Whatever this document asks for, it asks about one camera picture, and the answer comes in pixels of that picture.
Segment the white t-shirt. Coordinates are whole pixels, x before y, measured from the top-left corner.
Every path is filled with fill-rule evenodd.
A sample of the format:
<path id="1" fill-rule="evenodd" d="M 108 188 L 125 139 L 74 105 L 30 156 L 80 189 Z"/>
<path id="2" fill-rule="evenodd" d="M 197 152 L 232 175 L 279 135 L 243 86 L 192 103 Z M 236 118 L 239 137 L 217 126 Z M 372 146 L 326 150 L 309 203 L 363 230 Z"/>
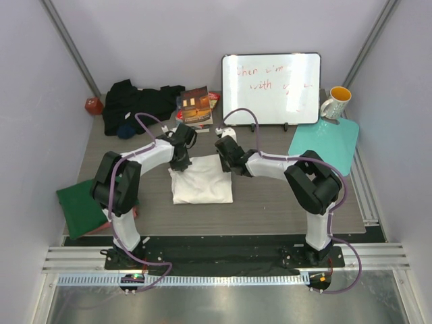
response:
<path id="1" fill-rule="evenodd" d="M 231 173 L 222 170 L 218 154 L 190 159 L 184 171 L 168 169 L 175 205 L 233 203 Z"/>

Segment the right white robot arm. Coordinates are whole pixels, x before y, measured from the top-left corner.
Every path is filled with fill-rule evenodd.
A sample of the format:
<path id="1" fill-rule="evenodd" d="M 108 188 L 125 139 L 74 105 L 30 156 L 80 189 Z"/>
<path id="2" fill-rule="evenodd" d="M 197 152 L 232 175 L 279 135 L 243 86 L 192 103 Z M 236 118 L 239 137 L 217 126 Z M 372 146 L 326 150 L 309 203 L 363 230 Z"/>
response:
<path id="1" fill-rule="evenodd" d="M 299 156 L 269 155 L 244 149 L 231 136 L 215 143 L 225 172 L 239 176 L 286 181 L 299 205 L 306 211 L 304 256 L 318 267 L 329 258 L 333 246 L 332 217 L 342 182 L 331 166 L 314 151 Z"/>

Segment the red Treehouse book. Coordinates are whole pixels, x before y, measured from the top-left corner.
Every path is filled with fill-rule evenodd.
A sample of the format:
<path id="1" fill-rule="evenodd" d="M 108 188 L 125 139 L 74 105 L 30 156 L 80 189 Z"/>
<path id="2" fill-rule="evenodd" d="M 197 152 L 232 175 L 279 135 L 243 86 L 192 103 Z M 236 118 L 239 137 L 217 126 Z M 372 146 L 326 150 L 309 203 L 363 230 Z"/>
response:
<path id="1" fill-rule="evenodd" d="M 200 97 L 200 101 L 204 101 L 205 105 L 209 106 L 208 109 L 202 110 L 192 106 L 191 108 L 183 108 L 186 100 L 181 97 L 176 98 L 177 112 L 175 120 L 177 124 L 186 124 L 197 132 L 208 132 L 210 125 L 213 124 L 213 109 L 216 107 L 220 94 L 210 92 L 204 97 Z"/>

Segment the brown Edward Tulane book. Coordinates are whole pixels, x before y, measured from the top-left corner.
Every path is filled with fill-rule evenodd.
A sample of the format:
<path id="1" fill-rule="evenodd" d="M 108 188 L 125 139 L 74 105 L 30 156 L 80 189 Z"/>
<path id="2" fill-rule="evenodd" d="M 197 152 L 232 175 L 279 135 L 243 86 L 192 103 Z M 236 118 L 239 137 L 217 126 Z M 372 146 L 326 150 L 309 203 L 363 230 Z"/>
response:
<path id="1" fill-rule="evenodd" d="M 212 109 L 206 86 L 180 93 L 182 121 L 189 126 L 211 125 Z"/>

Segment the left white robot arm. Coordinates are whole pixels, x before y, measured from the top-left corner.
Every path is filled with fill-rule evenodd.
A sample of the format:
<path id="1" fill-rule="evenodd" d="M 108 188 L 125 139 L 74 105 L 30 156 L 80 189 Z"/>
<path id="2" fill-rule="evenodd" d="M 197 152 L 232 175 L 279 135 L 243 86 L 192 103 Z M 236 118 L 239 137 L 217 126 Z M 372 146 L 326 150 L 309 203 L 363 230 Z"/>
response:
<path id="1" fill-rule="evenodd" d="M 133 208 L 138 200 L 141 176 L 168 163 L 174 171 L 185 171 L 192 164 L 188 150 L 196 143 L 197 133 L 184 124 L 163 134 L 150 144 L 128 153 L 105 153 L 90 187 L 92 199 L 99 203 L 113 230 L 113 245 L 121 250 L 120 261 L 129 269 L 144 260 L 141 239 L 134 220 Z"/>

